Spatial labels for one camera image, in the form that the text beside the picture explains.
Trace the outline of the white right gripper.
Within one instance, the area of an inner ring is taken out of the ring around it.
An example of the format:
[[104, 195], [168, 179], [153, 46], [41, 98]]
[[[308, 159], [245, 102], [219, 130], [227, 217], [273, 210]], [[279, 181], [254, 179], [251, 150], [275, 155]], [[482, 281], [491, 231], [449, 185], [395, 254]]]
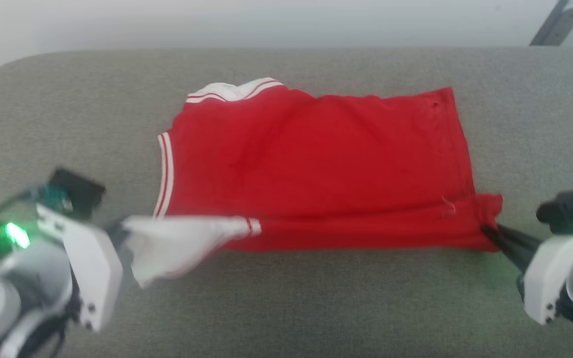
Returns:
[[554, 235], [542, 242], [504, 225], [480, 229], [524, 273], [527, 315], [541, 325], [554, 320], [556, 302], [573, 268], [573, 235]]

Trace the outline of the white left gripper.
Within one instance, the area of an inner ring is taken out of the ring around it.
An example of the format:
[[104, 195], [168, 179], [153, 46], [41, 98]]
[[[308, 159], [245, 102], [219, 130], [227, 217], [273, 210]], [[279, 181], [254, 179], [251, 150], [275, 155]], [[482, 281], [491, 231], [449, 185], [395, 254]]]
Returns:
[[66, 217], [45, 205], [36, 205], [39, 230], [62, 244], [72, 276], [71, 306], [78, 322], [93, 332], [107, 327], [118, 294], [134, 282], [133, 253], [127, 241], [131, 231], [121, 221], [106, 231]]

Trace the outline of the red and white jersey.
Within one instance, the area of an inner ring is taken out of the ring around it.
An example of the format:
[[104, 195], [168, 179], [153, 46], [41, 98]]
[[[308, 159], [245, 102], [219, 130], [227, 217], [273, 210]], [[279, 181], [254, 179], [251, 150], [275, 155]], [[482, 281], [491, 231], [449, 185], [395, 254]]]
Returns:
[[141, 287], [218, 250], [495, 252], [503, 199], [475, 188], [455, 93], [313, 96], [282, 82], [213, 83], [159, 134], [151, 218], [122, 222]]

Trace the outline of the grey metal pole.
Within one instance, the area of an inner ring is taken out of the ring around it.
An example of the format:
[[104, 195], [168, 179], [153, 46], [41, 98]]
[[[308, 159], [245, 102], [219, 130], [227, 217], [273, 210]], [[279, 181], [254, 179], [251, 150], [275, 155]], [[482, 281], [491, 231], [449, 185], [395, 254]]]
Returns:
[[550, 35], [551, 30], [559, 21], [561, 14], [563, 13], [564, 9], [566, 9], [566, 6], [569, 2], [570, 0], [557, 0], [555, 6], [548, 14], [546, 20], [544, 20], [543, 25], [541, 25], [532, 41], [530, 41], [530, 47], [544, 46], [544, 43]]

